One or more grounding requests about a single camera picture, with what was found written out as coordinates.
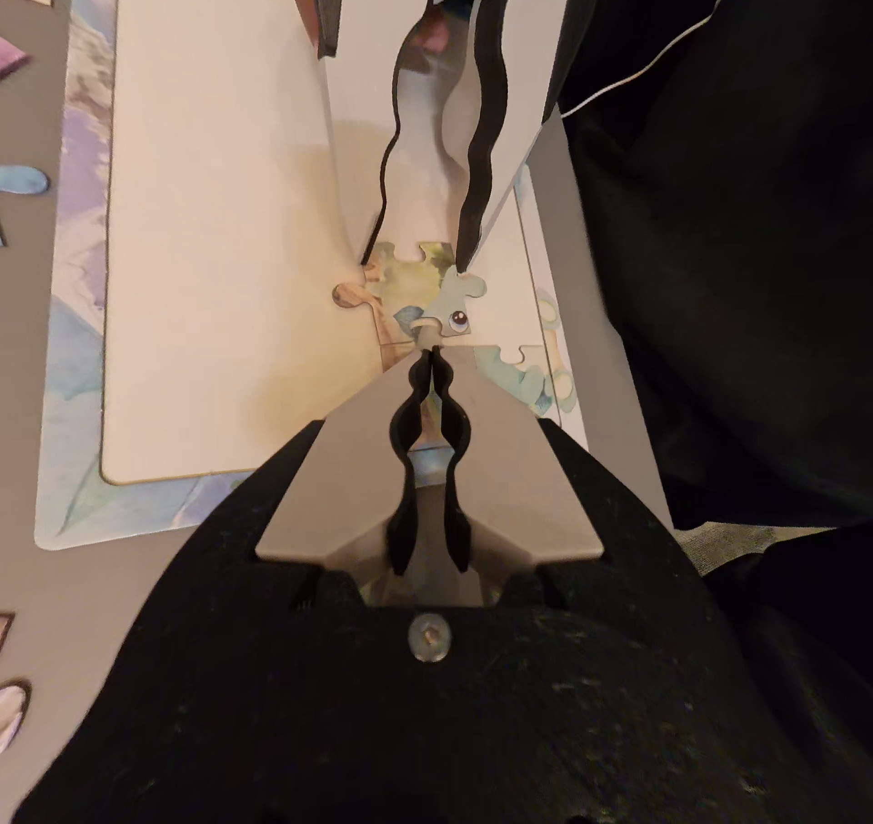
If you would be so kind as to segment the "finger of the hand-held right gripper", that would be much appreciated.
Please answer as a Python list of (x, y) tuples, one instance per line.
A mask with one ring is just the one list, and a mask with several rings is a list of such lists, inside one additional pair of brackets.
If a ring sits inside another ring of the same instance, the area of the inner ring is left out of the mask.
[(455, 264), (466, 273), (551, 113), (568, 0), (474, 0), (453, 89), (453, 159), (464, 172)]
[(334, 57), (320, 60), (346, 241), (365, 265), (387, 209), (387, 159), (400, 133), (401, 50), (444, 0), (341, 0)]

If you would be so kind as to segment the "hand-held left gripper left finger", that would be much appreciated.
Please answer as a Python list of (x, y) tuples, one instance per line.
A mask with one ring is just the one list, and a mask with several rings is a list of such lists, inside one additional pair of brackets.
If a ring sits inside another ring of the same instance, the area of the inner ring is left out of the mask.
[(418, 528), (409, 451), (422, 434), (431, 357), (405, 357), (326, 417), (256, 546), (259, 558), (349, 575), (405, 573)]

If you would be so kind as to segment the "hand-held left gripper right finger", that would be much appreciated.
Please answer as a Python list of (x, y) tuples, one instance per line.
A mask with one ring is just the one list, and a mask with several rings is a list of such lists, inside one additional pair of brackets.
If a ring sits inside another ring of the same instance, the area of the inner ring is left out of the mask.
[(523, 574), (604, 546), (551, 448), (564, 432), (482, 375), (472, 349), (431, 350), (446, 469), (444, 526), (460, 572)]

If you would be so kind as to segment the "yellow green eyed jigsaw piece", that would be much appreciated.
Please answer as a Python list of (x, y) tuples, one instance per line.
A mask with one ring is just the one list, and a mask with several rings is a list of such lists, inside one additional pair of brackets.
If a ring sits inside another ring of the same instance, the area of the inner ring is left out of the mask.
[(423, 327), (435, 327), (442, 338), (471, 332), (469, 300), (482, 298), (486, 282), (459, 273), (447, 243), (419, 246), (421, 260), (400, 260), (389, 242), (375, 244), (363, 269), (363, 282), (335, 285), (333, 303), (341, 308), (368, 306), (383, 347), (414, 343)]

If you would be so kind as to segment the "puzzle tray with painted border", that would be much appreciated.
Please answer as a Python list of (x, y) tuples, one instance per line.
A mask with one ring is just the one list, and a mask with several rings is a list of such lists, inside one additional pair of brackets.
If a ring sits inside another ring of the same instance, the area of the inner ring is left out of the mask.
[[(373, 248), (400, 260), (457, 238), (452, 37), (421, 71), (399, 57)], [(382, 372), (371, 309), (333, 303), (369, 258), (346, 241), (294, 0), (72, 0), (62, 143), (34, 527), (52, 552), (199, 524)], [(586, 446), (540, 214), (521, 167), (469, 272), (487, 285), (471, 332), (445, 341), (510, 363), (544, 346)]]

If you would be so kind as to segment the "pile of jigsaw pieces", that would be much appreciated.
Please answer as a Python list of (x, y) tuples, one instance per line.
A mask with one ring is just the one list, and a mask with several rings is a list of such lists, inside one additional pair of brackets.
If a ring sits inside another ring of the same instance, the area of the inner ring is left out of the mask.
[[(53, 0), (27, 0), (42, 6), (52, 6)], [(1, 79), (4, 80), (26, 65), (30, 55), (15, 44), (1, 39)], [(38, 196), (48, 190), (47, 176), (31, 166), (3, 164), (1, 192), (15, 196)], [(30, 691), (24, 684), (3, 684), (1, 687), (1, 752), (16, 738), (28, 706)]]

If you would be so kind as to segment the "person's right forearm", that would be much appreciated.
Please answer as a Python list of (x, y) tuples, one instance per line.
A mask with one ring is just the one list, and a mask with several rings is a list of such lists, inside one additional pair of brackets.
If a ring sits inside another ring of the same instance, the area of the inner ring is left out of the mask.
[(543, 122), (548, 120), (557, 104), (573, 59), (594, 16), (596, 2), (597, 0), (565, 0), (564, 2), (562, 27), (552, 64), (552, 74), (542, 115)]

